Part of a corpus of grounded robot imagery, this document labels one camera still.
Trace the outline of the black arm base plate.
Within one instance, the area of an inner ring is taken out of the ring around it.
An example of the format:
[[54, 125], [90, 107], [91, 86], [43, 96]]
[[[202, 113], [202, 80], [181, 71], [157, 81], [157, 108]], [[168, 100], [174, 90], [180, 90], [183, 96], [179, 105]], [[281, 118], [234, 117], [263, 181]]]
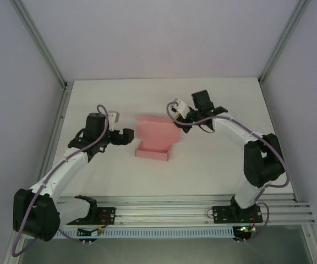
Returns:
[[262, 223], [263, 217], [258, 205], [247, 209], [235, 209], [231, 206], [214, 206], [212, 207], [214, 223], [238, 224], [238, 223]]
[[92, 224], [98, 226], [112, 226], [114, 225], [115, 218], [115, 207], [98, 207]]

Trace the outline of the aluminium side rail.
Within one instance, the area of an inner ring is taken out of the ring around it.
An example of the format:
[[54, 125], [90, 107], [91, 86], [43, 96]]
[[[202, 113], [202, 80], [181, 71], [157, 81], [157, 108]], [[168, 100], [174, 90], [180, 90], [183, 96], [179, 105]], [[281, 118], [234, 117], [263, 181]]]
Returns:
[[67, 82], [65, 83], [65, 88], [62, 88], [61, 96], [57, 102], [56, 111], [51, 121], [50, 131], [42, 150], [41, 162], [37, 168], [36, 175], [33, 179], [34, 181], [31, 185], [34, 185], [42, 179], [53, 165], [73, 85], [73, 81]]

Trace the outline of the pink paper box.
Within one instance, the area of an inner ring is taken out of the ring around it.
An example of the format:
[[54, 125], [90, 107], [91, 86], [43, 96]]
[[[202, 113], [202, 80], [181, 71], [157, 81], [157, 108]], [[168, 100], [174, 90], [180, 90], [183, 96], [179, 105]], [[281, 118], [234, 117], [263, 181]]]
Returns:
[[140, 140], [135, 156], [168, 161], [172, 146], [180, 141], [181, 131], [170, 118], [139, 115], [135, 136]]

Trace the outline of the grey metal panel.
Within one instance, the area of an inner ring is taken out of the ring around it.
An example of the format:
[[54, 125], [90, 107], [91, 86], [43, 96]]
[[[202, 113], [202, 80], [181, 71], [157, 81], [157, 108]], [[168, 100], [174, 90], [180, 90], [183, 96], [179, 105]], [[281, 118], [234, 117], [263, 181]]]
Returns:
[[227, 239], [105, 239], [92, 245], [67, 240], [37, 243], [18, 264], [313, 264], [301, 245], [277, 249], [266, 243]]

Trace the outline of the aluminium base rail bed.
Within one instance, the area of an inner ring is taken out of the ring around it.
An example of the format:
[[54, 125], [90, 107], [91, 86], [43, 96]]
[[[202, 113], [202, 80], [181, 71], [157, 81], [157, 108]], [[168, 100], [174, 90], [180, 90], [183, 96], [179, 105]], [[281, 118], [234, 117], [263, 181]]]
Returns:
[[[67, 198], [58, 205], [72, 201]], [[97, 207], [115, 207], [114, 225], [119, 226], [202, 226], [213, 225], [212, 207], [229, 206], [229, 196], [153, 196], [153, 197], [106, 197], [95, 199]], [[296, 202], [289, 195], [263, 195], [257, 202], [263, 217], [262, 223], [222, 223], [218, 226], [260, 226], [302, 225], [315, 222], [310, 206], [307, 203]], [[107, 225], [66, 224], [78, 227], [101, 227]]]

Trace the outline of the small wired connector board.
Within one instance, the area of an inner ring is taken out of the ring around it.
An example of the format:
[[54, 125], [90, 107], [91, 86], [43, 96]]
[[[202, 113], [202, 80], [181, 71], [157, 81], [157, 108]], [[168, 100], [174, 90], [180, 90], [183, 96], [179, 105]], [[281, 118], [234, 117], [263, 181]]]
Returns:
[[233, 227], [234, 240], [244, 241], [248, 240], [253, 236], [253, 233], [256, 232], [256, 226], [236, 226]]
[[95, 229], [92, 229], [92, 230], [85, 230], [85, 229], [81, 229], [81, 228], [78, 228], [77, 229], [77, 236], [81, 236], [81, 237], [97, 237], [99, 235], [101, 235], [103, 233], [103, 229], [104, 227], [98, 227], [98, 228], [95, 228]]

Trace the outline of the aluminium frame post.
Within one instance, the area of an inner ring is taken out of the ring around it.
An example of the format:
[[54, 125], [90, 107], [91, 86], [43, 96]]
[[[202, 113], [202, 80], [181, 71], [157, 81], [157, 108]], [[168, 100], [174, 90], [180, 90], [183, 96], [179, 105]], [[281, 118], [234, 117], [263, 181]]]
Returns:
[[266, 84], [268, 78], [270, 77], [272, 70], [274, 69], [276, 63], [278, 62], [281, 54], [285, 50], [288, 42], [290, 41], [295, 29], [297, 28], [301, 18], [306, 12], [311, 0], [297, 0], [297, 4], [292, 11], [285, 27], [283, 28], [275, 47], [273, 48], [269, 59], [265, 67], [263, 68], [260, 76], [258, 77], [259, 85], [262, 87]]
[[34, 42], [39, 53], [43, 57], [48, 68], [56, 78], [57, 82], [61, 85], [62, 89], [66, 89], [67, 82], [61, 73], [59, 66], [57, 65], [51, 51], [49, 50], [45, 40], [43, 39], [40, 31], [34, 22], [31, 13], [28, 11], [23, 0], [8, 0], [20, 21], [22, 22], [24, 28], [27, 30], [29, 36]]

